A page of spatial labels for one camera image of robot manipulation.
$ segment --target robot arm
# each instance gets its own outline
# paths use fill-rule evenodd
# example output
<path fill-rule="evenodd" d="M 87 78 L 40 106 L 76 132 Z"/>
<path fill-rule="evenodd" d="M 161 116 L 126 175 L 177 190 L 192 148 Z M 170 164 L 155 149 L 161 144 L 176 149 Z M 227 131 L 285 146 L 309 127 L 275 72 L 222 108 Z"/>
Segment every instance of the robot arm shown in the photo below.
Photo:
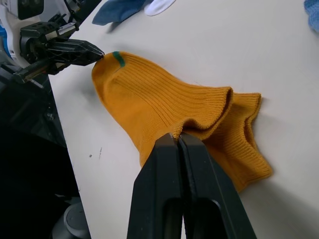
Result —
<path fill-rule="evenodd" d="M 64 1 L 56 0 L 63 10 Z M 44 0 L 0 0 L 0 21 L 7 34 L 9 57 L 23 68 L 16 80 L 27 82 L 38 74 L 57 74 L 70 64 L 88 65 L 104 55 L 87 41 L 71 40 L 76 23 L 60 27 L 41 22 Z"/>

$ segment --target fabric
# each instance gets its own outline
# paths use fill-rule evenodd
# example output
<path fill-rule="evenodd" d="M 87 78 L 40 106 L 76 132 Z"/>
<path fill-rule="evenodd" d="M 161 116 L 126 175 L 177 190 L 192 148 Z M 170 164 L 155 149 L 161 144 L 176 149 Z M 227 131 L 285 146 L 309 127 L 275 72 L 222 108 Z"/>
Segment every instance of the fabric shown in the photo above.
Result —
<path fill-rule="evenodd" d="M 108 0 L 93 18 L 95 25 L 122 22 L 139 12 L 146 0 Z"/>
<path fill-rule="evenodd" d="M 308 24 L 310 28 L 319 32 L 319 0 L 306 0 L 304 6 L 309 15 Z"/>
<path fill-rule="evenodd" d="M 272 174 L 251 128 L 261 103 L 259 93 L 190 85 L 125 52 L 105 55 L 92 79 L 101 102 L 140 152 L 141 166 L 158 138 L 168 132 L 178 138 L 184 131 L 204 142 L 238 191 Z"/>
<path fill-rule="evenodd" d="M 155 16 L 168 9 L 175 0 L 154 0 L 144 8 L 147 16 Z"/>

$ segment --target ribbed knit fabric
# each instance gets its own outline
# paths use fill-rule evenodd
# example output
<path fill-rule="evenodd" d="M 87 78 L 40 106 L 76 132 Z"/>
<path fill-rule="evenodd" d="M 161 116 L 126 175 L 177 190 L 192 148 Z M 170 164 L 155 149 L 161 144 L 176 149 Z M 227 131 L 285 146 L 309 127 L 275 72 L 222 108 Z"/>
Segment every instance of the ribbed knit fabric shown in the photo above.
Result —
<path fill-rule="evenodd" d="M 158 138 L 168 132 L 178 138 L 184 131 L 204 142 L 238 191 L 272 174 L 251 128 L 259 93 L 190 85 L 126 52 L 105 55 L 92 78 L 100 100 L 140 152 L 141 166 Z"/>

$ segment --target blue cloth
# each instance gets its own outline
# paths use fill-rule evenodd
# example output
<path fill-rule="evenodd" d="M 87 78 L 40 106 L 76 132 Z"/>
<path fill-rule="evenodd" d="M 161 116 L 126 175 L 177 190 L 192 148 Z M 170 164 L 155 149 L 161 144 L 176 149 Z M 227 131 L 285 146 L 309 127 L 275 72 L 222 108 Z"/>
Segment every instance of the blue cloth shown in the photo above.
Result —
<path fill-rule="evenodd" d="M 2 37 L 3 40 L 3 48 L 8 55 L 8 57 L 11 58 L 10 53 L 9 53 L 9 48 L 8 48 L 8 43 L 7 43 L 7 35 L 6 35 L 6 30 L 0 26 L 0 37 Z"/>
<path fill-rule="evenodd" d="M 309 15 L 310 28 L 319 32 L 319 0 L 306 0 L 304 2 L 306 13 Z"/>
<path fill-rule="evenodd" d="M 108 0 L 95 15 L 92 23 L 106 25 L 110 22 L 122 22 L 139 12 L 147 0 Z"/>

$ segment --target table surface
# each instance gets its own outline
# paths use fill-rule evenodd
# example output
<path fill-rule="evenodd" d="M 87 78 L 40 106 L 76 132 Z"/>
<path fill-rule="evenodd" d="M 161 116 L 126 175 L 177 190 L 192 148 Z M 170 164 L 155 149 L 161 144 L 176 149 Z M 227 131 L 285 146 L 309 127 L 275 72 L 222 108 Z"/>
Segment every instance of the table surface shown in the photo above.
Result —
<path fill-rule="evenodd" d="M 185 82 L 261 92 L 254 124 L 274 175 L 240 197 L 259 239 L 319 238 L 319 37 L 302 0 L 177 0 L 120 25 L 93 25 L 75 39 L 105 53 L 128 51 Z M 93 239 L 126 238 L 139 153 L 100 103 L 94 64 L 50 76 Z"/>

